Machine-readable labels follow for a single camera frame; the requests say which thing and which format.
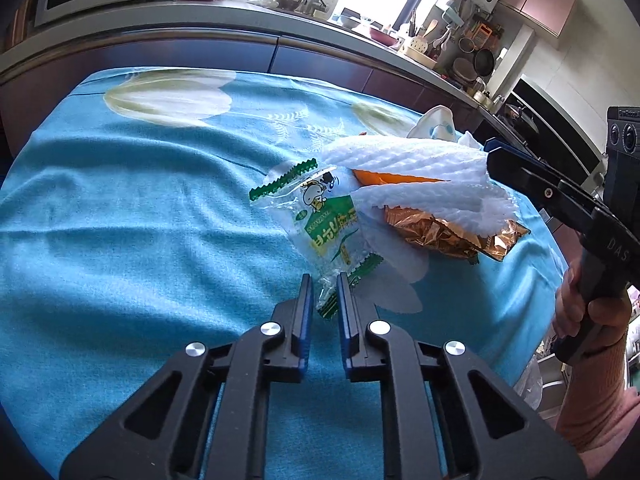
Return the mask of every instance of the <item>green and clear snack wrapper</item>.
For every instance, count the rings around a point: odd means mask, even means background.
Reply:
[[[350,170],[319,165],[313,158],[249,192],[252,205],[282,225],[295,248],[316,268],[316,305],[325,318],[338,309],[338,274],[346,272],[354,285],[382,261],[358,224],[350,193],[359,187]]]

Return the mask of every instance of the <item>blue tablecloth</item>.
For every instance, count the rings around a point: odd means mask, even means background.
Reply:
[[[45,468],[57,476],[184,344],[232,341],[297,294],[312,269],[251,208],[252,187],[339,136],[406,134],[417,119],[318,81],[209,70],[110,70],[66,97],[0,192],[0,402]],[[364,283],[386,308],[418,301],[383,318],[462,340],[510,383],[566,267],[516,198],[532,234],[503,263],[432,254]],[[266,477],[382,477],[378,386],[345,380],[335,319],[314,320],[305,382],[272,389]]]

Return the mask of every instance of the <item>brown snack wrapper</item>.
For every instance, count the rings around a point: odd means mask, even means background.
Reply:
[[[473,259],[478,253],[501,262],[516,242],[530,231],[516,221],[495,236],[479,237],[458,225],[434,218],[417,209],[385,207],[385,221],[411,245],[448,254],[454,258]]]

